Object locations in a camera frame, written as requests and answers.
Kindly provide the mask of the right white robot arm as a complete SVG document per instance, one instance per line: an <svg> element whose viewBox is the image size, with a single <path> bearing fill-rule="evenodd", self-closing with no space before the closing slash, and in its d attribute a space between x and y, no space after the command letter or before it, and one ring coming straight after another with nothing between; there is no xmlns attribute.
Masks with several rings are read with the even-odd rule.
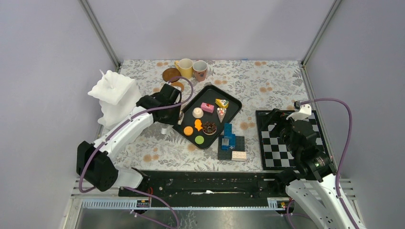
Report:
<svg viewBox="0 0 405 229"><path fill-rule="evenodd" d="M335 165L317 146L318 135L307 120L309 115L279 109L265 115L264 127L273 127L270 136L282 141L297 169L276 175L275 193L291 197L320 229L363 229L365 225L336 181Z"/></svg>

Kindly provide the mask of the white strawberry cake slice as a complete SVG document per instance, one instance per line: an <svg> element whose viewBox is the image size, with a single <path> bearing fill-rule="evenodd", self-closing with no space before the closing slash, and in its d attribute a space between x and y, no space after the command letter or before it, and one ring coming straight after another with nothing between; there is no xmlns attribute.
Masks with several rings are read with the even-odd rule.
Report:
<svg viewBox="0 0 405 229"><path fill-rule="evenodd" d="M226 108L223 108L223 107L218 107L217 108L217 115L218 115L218 119L219 119L220 123L223 122L226 111L227 111Z"/></svg>

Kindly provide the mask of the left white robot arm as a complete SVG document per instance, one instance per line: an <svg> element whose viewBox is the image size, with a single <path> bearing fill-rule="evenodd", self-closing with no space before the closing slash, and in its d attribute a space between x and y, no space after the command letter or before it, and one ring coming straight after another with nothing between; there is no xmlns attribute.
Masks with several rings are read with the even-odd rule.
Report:
<svg viewBox="0 0 405 229"><path fill-rule="evenodd" d="M146 194L148 184L138 170L116 167L113 162L129 143L153 123L176 124L181 99L180 90L167 83L159 92L141 97L129 115L106 135L93 143L83 141L77 148L76 161L80 192L86 193L95 188L104 192L112 187L129 187L136 196Z"/></svg>

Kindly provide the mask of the pink square cake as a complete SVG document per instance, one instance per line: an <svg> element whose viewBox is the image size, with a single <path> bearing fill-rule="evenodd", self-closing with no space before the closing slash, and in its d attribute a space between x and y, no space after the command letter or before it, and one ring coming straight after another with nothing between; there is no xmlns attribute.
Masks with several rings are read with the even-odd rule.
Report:
<svg viewBox="0 0 405 229"><path fill-rule="evenodd" d="M215 106L212 104L208 104L208 103L202 103L200 108L204 111L204 112L209 112L209 113L213 113Z"/></svg>

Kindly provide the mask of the silver tongs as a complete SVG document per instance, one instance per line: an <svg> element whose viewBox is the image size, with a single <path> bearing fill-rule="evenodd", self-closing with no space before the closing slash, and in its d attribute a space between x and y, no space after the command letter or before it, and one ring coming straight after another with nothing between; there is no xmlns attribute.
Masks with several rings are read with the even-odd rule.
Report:
<svg viewBox="0 0 405 229"><path fill-rule="evenodd" d="M163 134L163 135L165 135L165 134L167 134L167 132L168 132L168 130L169 129L171 129L171 128L173 128L175 125L181 125L182 124L182 121L183 121L183 118L184 118L184 113L183 113L183 111L180 111L180 114L179 114L179 118L178 118L178 121L177 121L177 123L176 124L163 124L162 125L162 128L161 128L161 133Z"/></svg>

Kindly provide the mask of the chocolate sprinkle donut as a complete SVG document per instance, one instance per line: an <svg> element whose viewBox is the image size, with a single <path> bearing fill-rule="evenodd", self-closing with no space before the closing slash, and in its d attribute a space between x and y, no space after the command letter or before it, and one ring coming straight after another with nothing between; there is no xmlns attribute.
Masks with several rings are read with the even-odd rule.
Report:
<svg viewBox="0 0 405 229"><path fill-rule="evenodd" d="M205 122L202 124L202 130L206 135L213 135L217 131L217 125L214 122Z"/></svg>

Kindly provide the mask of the white cream puff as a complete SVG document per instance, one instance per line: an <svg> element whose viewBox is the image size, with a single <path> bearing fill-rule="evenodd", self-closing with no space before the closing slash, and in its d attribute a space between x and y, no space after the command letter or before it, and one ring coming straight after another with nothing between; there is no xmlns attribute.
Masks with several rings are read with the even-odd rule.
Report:
<svg viewBox="0 0 405 229"><path fill-rule="evenodd" d="M200 118L203 117L204 111L201 108L196 107L196 108L193 109L192 115L193 115L194 118L200 119Z"/></svg>

